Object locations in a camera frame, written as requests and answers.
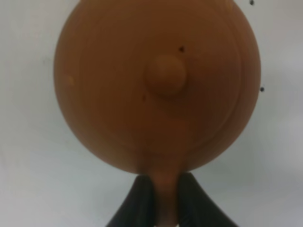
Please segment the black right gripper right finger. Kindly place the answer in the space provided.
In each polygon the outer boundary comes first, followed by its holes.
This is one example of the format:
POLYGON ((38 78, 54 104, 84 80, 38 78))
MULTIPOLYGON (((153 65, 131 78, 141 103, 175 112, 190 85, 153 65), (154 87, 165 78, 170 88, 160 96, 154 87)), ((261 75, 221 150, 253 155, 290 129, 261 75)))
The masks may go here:
POLYGON ((206 194, 192 173, 178 180, 178 225, 180 227, 237 227, 206 194))

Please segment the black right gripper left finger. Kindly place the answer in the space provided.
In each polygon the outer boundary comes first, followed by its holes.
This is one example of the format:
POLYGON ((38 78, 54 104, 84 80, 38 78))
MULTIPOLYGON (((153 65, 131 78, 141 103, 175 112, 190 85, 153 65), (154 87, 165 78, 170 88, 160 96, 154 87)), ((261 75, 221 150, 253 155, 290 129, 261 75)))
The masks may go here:
POLYGON ((155 192, 147 175, 139 175, 108 227, 154 227, 156 225, 155 192))

